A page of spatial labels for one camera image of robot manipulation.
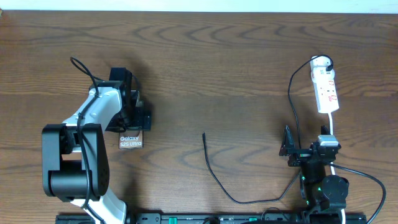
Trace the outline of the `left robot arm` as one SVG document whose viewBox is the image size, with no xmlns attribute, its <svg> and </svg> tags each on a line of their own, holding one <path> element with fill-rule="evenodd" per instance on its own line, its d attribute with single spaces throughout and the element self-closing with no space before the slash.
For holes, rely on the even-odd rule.
<svg viewBox="0 0 398 224">
<path fill-rule="evenodd" d="M 109 187 L 104 133 L 143 131 L 150 116 L 140 93 L 123 83 L 92 86 L 86 101 L 60 124 L 42 130 L 42 184 L 46 195 L 70 202 L 90 223 L 134 223 L 126 202 Z"/>
</svg>

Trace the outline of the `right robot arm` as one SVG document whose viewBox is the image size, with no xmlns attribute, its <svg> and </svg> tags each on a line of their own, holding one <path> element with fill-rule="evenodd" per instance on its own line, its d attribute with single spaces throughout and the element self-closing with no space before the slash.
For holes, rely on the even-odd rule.
<svg viewBox="0 0 398 224">
<path fill-rule="evenodd" d="M 346 208 L 349 182 L 338 175 L 327 175 L 325 167 L 336 159 L 341 149 L 337 138 L 321 127 L 321 135 L 306 149 L 295 147 L 288 126 L 279 151 L 280 156 L 289 158 L 290 167 L 299 167 L 302 175 L 303 197 L 311 210 L 317 212 L 340 212 Z"/>
</svg>

